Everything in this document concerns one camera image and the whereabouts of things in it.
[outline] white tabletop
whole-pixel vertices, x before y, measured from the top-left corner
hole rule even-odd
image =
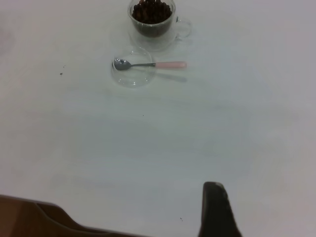
[[[0,194],[192,237],[218,181],[245,237],[314,237],[315,1],[177,0],[192,35],[154,57],[189,67],[138,89],[110,71],[128,3],[0,2]]]

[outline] spoon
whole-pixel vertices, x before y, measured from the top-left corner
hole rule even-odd
[[[164,63],[142,63],[142,64],[130,64],[130,62],[124,59],[115,59],[114,67],[119,70],[128,70],[131,67],[156,67],[156,68],[186,68],[186,62],[164,62]]]

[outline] glass mug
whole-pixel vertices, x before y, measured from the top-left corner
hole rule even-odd
[[[170,6],[171,16],[158,24],[144,24],[137,21],[133,16],[134,6],[139,4],[139,0],[132,0],[128,7],[133,29],[129,30],[132,41],[138,46],[149,51],[159,51],[172,43],[176,38],[183,39],[191,34],[192,24],[188,19],[181,19],[176,16],[176,5],[174,0],[162,0]]]

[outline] coffee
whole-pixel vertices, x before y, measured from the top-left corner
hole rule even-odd
[[[167,20],[172,14],[171,8],[161,0],[140,0],[134,5],[132,16],[144,24],[158,24]]]

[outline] glass plate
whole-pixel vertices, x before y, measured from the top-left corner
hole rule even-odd
[[[132,67],[126,71],[119,71],[114,67],[115,59],[124,59],[131,64],[154,63],[149,52],[140,47],[128,47],[116,54],[112,61],[112,75],[114,80],[126,87],[139,87],[150,83],[155,74],[155,67]]]

